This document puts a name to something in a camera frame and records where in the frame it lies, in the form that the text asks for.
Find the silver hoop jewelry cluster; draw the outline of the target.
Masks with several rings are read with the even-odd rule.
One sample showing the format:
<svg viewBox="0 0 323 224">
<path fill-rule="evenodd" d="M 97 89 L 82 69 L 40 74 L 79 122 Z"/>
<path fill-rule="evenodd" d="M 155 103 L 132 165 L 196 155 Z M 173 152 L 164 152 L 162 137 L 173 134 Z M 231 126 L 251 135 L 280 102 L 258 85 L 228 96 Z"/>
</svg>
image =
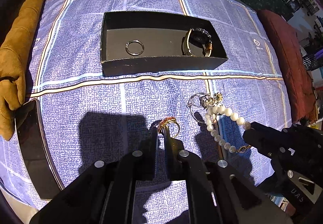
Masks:
<svg viewBox="0 0 323 224">
<path fill-rule="evenodd" d="M 195 121 L 200 124 L 206 124 L 206 120 L 210 120 L 211 124 L 216 122 L 217 115 L 219 114 L 216 112 L 215 114 L 212 113 L 211 115 L 208 113 L 208 110 L 211 109 L 213 111 L 214 107 L 220 107 L 222 105 L 223 95 L 220 92 L 215 94 L 211 93 L 195 93 L 193 94 L 187 102 L 187 108 L 189 109 L 191 116 Z M 197 111 L 194 112 L 193 108 L 203 108 L 206 111 L 205 119 L 199 119 L 197 117 Z"/>
</svg>

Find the black dial wristwatch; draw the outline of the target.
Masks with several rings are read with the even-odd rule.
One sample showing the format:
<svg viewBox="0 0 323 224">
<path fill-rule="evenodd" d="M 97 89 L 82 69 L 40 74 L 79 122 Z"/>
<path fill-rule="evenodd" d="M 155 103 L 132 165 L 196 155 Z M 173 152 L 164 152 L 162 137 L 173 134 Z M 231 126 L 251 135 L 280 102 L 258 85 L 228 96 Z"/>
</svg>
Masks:
<svg viewBox="0 0 323 224">
<path fill-rule="evenodd" d="M 208 31 L 202 28 L 192 28 L 185 34 L 181 49 L 184 56 L 193 56 L 190 44 L 202 49 L 204 57 L 210 57 L 212 53 L 212 36 Z"/>
</svg>

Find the black rectangular tray box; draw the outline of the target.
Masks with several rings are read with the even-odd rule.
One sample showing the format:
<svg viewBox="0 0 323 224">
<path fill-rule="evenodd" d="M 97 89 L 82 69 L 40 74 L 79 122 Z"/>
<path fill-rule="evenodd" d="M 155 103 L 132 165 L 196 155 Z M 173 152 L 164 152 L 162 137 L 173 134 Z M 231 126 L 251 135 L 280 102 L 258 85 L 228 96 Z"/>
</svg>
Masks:
<svg viewBox="0 0 323 224">
<path fill-rule="evenodd" d="M 192 28 L 212 36 L 212 53 L 190 44 L 195 57 L 182 54 Z M 206 19 L 153 11 L 106 12 L 101 28 L 100 61 L 106 77 L 161 71 L 213 70 L 228 59 L 213 25 Z"/>
</svg>

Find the dark red cushion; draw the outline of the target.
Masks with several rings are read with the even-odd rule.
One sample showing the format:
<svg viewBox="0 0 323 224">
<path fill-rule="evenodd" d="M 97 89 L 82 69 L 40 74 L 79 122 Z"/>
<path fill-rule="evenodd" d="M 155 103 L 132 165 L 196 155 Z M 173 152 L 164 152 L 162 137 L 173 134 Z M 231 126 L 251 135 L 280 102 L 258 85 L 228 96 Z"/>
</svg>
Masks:
<svg viewBox="0 0 323 224">
<path fill-rule="evenodd" d="M 275 50 L 288 93 L 292 122 L 316 122 L 316 97 L 311 76 L 303 64 L 295 28 L 267 9 L 257 11 L 257 17 Z"/>
</svg>

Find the black smartphone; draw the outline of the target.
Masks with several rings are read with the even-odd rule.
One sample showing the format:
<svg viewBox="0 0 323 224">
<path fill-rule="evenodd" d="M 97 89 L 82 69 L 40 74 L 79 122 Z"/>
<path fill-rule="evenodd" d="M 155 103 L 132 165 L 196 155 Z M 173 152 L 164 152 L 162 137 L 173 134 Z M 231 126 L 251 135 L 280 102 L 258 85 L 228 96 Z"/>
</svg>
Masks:
<svg viewBox="0 0 323 224">
<path fill-rule="evenodd" d="M 31 182 L 40 199 L 49 201 L 65 187 L 49 151 L 39 100 L 30 100 L 16 110 L 15 127 Z"/>
</svg>

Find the tan suede cushion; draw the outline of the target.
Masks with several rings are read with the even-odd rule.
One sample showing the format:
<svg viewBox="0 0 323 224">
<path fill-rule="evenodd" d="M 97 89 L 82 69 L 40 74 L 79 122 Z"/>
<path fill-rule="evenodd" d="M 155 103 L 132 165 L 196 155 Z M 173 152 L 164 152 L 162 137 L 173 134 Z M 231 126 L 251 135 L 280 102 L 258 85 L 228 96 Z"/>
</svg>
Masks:
<svg viewBox="0 0 323 224">
<path fill-rule="evenodd" d="M 14 111 L 25 102 L 26 68 L 44 0 L 25 0 L 1 45 L 1 137 L 14 134 Z"/>
</svg>

